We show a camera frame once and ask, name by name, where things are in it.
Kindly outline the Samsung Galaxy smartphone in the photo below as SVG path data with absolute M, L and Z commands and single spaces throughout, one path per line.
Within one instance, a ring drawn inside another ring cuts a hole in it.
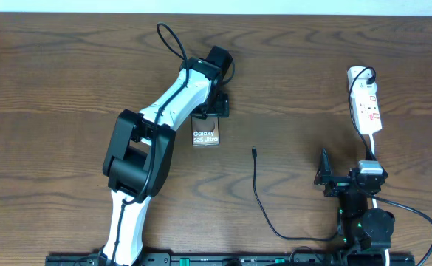
M 191 118 L 193 146 L 217 146 L 220 144 L 219 119 L 208 117 L 206 119 Z

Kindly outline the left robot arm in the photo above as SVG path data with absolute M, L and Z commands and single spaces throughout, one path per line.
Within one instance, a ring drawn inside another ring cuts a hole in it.
M 150 200 L 161 190 L 171 167 L 176 131 L 187 117 L 228 117 L 228 96 L 222 86 L 232 68 L 232 55 L 214 46 L 206 58 L 185 59 L 177 80 L 153 104 L 119 114 L 103 162 L 113 213 L 99 265 L 137 261 Z

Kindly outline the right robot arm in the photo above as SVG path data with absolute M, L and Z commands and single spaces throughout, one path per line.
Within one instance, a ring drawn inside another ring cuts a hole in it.
M 381 191 L 387 177 L 387 172 L 371 154 L 346 176 L 335 176 L 327 150 L 322 150 L 314 184 L 325 186 L 325 197 L 339 199 L 337 232 L 344 238 L 344 247 L 336 255 L 340 265 L 387 263 L 385 250 L 391 247 L 395 218 L 388 211 L 368 206 L 369 196 Z

